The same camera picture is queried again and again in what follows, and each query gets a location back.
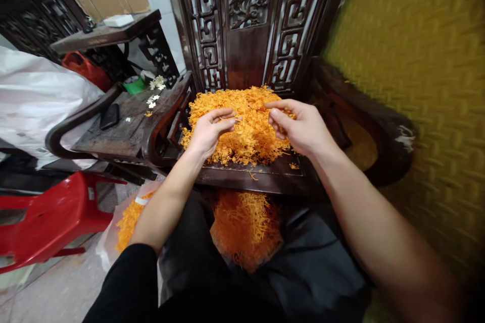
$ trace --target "chair armrest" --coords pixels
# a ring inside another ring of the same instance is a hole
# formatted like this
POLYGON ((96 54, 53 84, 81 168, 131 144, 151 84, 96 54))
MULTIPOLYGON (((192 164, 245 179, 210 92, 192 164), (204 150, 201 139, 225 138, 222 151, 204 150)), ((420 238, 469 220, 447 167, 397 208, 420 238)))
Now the chair armrest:
POLYGON ((346 82, 336 67, 318 57, 311 59, 310 75, 321 87, 311 90, 319 101, 328 106, 330 100, 332 107, 359 123, 374 140, 377 159, 364 171, 371 183, 384 186, 401 179, 409 170, 414 154, 411 141, 417 133, 411 121, 359 91, 346 82))
POLYGON ((189 90, 189 87, 193 89, 193 86, 191 71, 180 76, 163 106, 150 117, 150 124, 145 127, 141 142, 141 153, 143 159, 155 167, 172 166, 176 162, 175 158, 163 158, 158 153, 156 141, 157 137, 161 136, 169 139, 175 148, 180 148, 174 136, 181 118, 187 119, 185 108, 193 97, 192 91, 189 90))
POLYGON ((122 86, 118 83, 114 84, 103 97, 97 100, 95 103, 89 105, 85 109, 79 111, 75 115, 72 115, 64 121, 55 125, 45 137, 46 148, 55 156, 62 159, 96 159, 93 155, 83 152, 74 152, 64 148, 61 145, 62 136, 68 131, 74 129, 76 126, 81 125, 83 122, 89 120, 94 115, 105 110, 113 103, 114 100, 123 91, 122 86))

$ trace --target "black phone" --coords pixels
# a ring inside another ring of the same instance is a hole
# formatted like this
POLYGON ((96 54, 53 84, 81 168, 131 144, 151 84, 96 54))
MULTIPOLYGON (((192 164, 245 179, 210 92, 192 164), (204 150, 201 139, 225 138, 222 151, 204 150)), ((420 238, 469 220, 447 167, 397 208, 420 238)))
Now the black phone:
POLYGON ((104 115, 101 116, 100 129, 107 130, 120 122, 120 106, 117 103, 111 104, 104 115))

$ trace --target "pile of orange flowers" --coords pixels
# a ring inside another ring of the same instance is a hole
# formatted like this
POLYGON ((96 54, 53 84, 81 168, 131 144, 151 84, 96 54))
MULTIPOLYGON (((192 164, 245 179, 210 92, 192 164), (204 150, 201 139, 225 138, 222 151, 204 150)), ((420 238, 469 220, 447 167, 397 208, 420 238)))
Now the pile of orange flowers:
MULTIPOLYGON (((142 199, 150 199, 154 193, 148 193, 142 199)), ((122 252, 128 246, 135 230, 136 222, 138 222, 138 218, 144 208, 144 205, 132 200, 128 208, 123 211, 123 218, 116 224, 120 228, 118 231, 118 243, 115 247, 117 251, 122 252)))
POLYGON ((268 261, 282 241, 279 210, 260 193, 221 190, 211 235, 222 255, 250 273, 268 261))
POLYGON ((251 87, 246 90, 218 90, 214 93, 198 93, 190 106, 189 122, 192 130, 183 128, 182 145, 187 149, 196 127, 197 120, 214 109, 231 107, 242 121, 235 125, 233 132, 223 134, 209 163, 228 161, 248 165, 252 163, 269 164, 290 149, 288 140, 280 140, 268 123, 269 110, 265 103, 278 101, 281 98, 273 90, 262 87, 251 87))

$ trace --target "finger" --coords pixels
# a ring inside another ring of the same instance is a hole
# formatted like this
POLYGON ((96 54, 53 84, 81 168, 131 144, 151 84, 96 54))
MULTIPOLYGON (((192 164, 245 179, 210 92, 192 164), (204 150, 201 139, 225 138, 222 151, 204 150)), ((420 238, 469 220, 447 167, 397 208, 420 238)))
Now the finger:
POLYGON ((271 115, 269 115, 269 117, 268 117, 268 123, 271 125, 271 127, 272 127, 272 128, 275 130, 275 131, 277 131, 277 130, 278 130, 279 126, 278 126, 278 124, 277 124, 277 123, 276 123, 276 122, 273 120, 273 118, 271 117, 271 115))
POLYGON ((208 113, 206 113, 202 117, 207 117, 208 120, 211 123, 214 123, 214 119, 219 118, 219 117, 224 116, 224 115, 229 115, 231 113, 232 113, 232 108, 225 107, 223 109, 215 109, 215 110, 209 111, 208 113))
POLYGON ((264 105, 265 108, 267 109, 290 109, 291 111, 297 111, 301 108, 302 105, 305 105, 303 102, 296 101, 291 98, 287 98, 284 100, 279 100, 279 101, 273 101, 273 102, 268 102, 267 104, 264 105))
POLYGON ((278 109, 271 109, 270 115, 273 120, 285 130, 288 130, 292 123, 296 122, 295 120, 290 119, 287 115, 281 112, 278 109))
POLYGON ((221 134, 230 131, 236 122, 238 122, 237 119, 221 120, 217 124, 214 124, 214 128, 221 134))
POLYGON ((222 115, 221 117, 218 117, 218 118, 215 118, 212 123, 215 124, 215 123, 218 123, 219 121, 223 120, 223 119, 230 119, 230 118, 233 118, 236 116, 236 112, 233 112, 231 114, 228 114, 228 115, 222 115))
POLYGON ((283 133, 281 133, 281 132, 279 132, 279 131, 276 131, 276 137, 277 137, 278 139, 281 139, 281 140, 286 139, 286 135, 285 135, 285 134, 283 134, 283 133))

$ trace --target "black sleeve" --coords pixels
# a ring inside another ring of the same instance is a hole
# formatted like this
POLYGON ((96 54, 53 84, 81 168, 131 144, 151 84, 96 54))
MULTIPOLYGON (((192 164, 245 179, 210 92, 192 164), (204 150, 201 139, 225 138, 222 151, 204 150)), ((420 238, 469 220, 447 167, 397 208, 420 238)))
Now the black sleeve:
POLYGON ((153 321, 157 308, 157 256, 150 246, 135 244, 115 261, 83 322, 153 321))

